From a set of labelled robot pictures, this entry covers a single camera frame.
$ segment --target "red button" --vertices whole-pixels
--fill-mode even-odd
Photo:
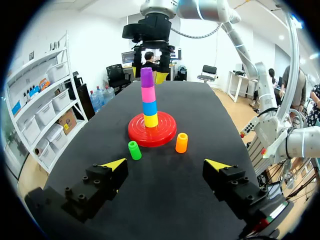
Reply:
[[[265,155],[265,154],[266,154],[266,152],[267,152],[267,149],[262,148],[262,150],[261,150],[261,154],[262,154],[262,155]]]

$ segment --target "orange cup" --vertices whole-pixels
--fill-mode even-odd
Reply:
[[[183,154],[187,151],[188,146],[188,135],[186,133],[179,133],[178,137],[176,138],[175,150]]]

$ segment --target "red base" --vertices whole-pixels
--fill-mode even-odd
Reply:
[[[175,119],[168,113],[158,111],[158,126],[146,127],[144,114],[132,118],[128,126],[129,138],[142,147],[159,147],[171,141],[177,133]]]

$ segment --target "ceiling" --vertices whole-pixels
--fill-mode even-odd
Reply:
[[[82,11],[98,0],[52,0],[44,7],[45,12],[55,10],[78,10]]]
[[[140,12],[140,5],[144,0],[53,0],[48,4],[47,11],[72,9],[83,13],[101,15],[108,18],[119,19]],[[228,0],[231,8],[235,8],[245,0]],[[277,44],[288,55],[290,53],[289,33],[283,12],[276,7],[278,0],[251,0],[236,11],[243,22],[251,25],[254,32],[265,37],[270,42]],[[318,50],[310,41],[310,36],[305,29],[297,29],[300,56],[305,60],[302,69],[314,78],[318,74],[318,61],[310,60],[309,56]]]

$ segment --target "cardboard box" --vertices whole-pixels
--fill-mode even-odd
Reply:
[[[76,118],[71,109],[60,117],[58,122],[63,127],[65,135],[68,135],[68,133],[70,133],[70,131],[77,125]]]

